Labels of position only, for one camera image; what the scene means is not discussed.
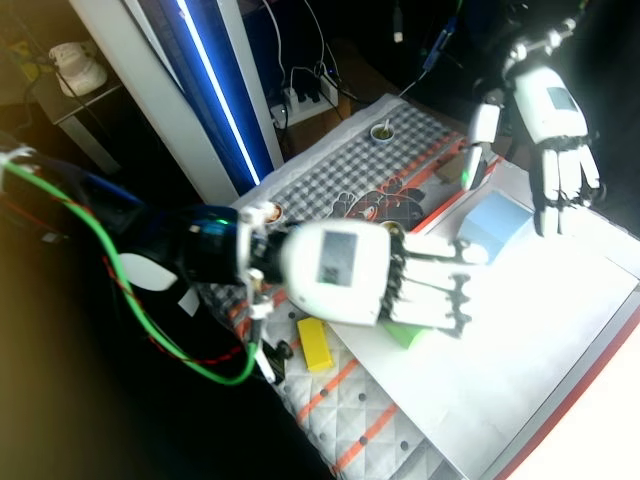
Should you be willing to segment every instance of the green cable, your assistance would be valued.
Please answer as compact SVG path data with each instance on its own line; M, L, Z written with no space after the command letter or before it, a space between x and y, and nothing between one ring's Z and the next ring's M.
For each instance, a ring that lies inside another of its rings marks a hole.
M22 178L23 180L26 180L27 182L35 185L36 187L44 190L45 192L49 193L56 199L60 200L69 210L71 210L74 214L80 217L80 219L84 223L86 223L89 226L89 228L91 228L91 230L93 230L93 232L96 234L96 236L100 240L100 243L104 247L107 253L107 256L109 257L109 260L111 261L111 264L113 266L113 270L116 276L118 277L118 280L120 281L121 285L125 289L132 291L131 284L129 283L127 274L124 270L124 267L122 266L122 262L120 261L118 250L113 244L111 237L109 237L109 234L106 232L106 230L102 227L100 222L93 215L88 213L82 206L77 205L69 196L67 196L61 190L54 187L46 180L40 177L37 177L32 173L27 172L20 166L12 164L11 162L8 162L5 165L5 168L7 169L7 171ZM132 295L125 295L125 298L127 300L127 303L129 304L129 307L131 307L131 310L133 311L134 315L136 316L136 318L138 319L142 327L147 331L147 333L151 335L154 338L154 340L156 340L169 353L182 359L183 363L185 363L189 368L198 372L200 375L207 377L208 379L213 380L216 383L220 383L222 385L228 385L228 386L238 385L244 382L247 379L247 377L251 375L251 372L253 370L253 367L256 361L255 359L256 350L258 349L258 346L255 343L249 343L247 345L247 364L245 365L244 369L238 376L234 378L226 378L220 375L216 375L210 370L203 368L202 366L198 365L193 361L190 361L190 359L188 358L188 355L186 355L178 346L176 346L168 338L162 335L158 331L158 329L155 327L153 321L151 321L149 317L147 317L147 314L144 312L142 307L138 304L137 300Z

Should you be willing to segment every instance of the led light strip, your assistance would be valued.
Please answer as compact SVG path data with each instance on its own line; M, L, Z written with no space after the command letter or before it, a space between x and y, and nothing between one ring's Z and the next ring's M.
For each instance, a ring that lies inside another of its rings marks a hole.
M229 122L231 131L233 132L233 136L235 137L236 142L238 143L238 147L240 147L240 152L242 152L244 162L247 164L247 167L249 168L249 172L251 173L251 178L253 179L253 182L256 185L260 185L260 179L258 178L256 169L254 168L253 163L251 162L251 157L249 156L247 147L245 146L244 141L242 140L242 136L240 135L240 131L238 130L238 126L236 125L236 121L233 118L231 110L229 109L229 105L227 104L227 99L224 97L222 88L220 88L218 77L216 77L216 74L213 71L213 66L211 65L211 61L209 60L207 51L204 48L202 39L200 38L200 34L198 33L198 29L196 28L196 24L193 22L193 18L191 17L191 12L189 11L189 7L187 7L187 2L185 0L176 0L176 2L178 3L178 6L182 10L182 13L184 15L184 21L187 24L187 28L189 29L189 34L191 35L191 39L193 40L193 43L196 46L196 50L198 51L200 60L202 60L202 64L204 65L204 69L207 72L207 76L209 77L211 86L213 87L213 90L216 92L218 101L220 102L220 105L222 106L222 110L224 111L224 114L227 117L227 121Z

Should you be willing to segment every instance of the checkered tablecloth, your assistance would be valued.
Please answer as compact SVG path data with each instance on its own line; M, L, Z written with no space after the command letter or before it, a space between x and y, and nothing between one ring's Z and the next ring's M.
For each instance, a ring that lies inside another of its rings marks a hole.
M374 143L369 131L386 119L395 130L393 141ZM430 115L385 96L274 172L234 206L262 200L278 204L282 216L269 228L277 228L279 222L331 216L394 220L412 229L459 190L433 173L443 159L458 153L462 142L461 134ZM200 293L208 308L228 318L240 337L248 332L242 288L207 285L201 286ZM295 345L295 322L304 314L280 289L269 293L276 311L267 333L276 342L282 339ZM362 367L344 375L353 356L337 337L330 338L335 371L309 373L300 349L295 349L278 392L293 415L306 412L299 419L301 428L336 475L349 480L399 479L411 465L420 471L418 478L457 478ZM326 385L334 385L335 376L340 377L340 386L329 391ZM308 411L309 402L313 411ZM367 432L375 428L376 438L369 439Z

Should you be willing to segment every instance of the yellow block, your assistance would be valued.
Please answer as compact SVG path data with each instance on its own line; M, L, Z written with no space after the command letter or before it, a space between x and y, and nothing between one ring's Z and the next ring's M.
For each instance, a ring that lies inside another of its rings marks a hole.
M309 371L319 372L333 367L329 344L324 334L324 323L317 318L305 318L298 322L298 332Z

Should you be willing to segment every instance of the cartoon character print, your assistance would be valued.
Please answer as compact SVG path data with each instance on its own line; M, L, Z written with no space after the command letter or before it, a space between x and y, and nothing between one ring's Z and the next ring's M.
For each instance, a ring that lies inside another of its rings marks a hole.
M405 188L402 180L393 177L379 190L365 193L357 198L349 192L341 193L333 203L331 218L359 218L382 223L398 222L411 230L424 218L420 206L425 194L415 188Z

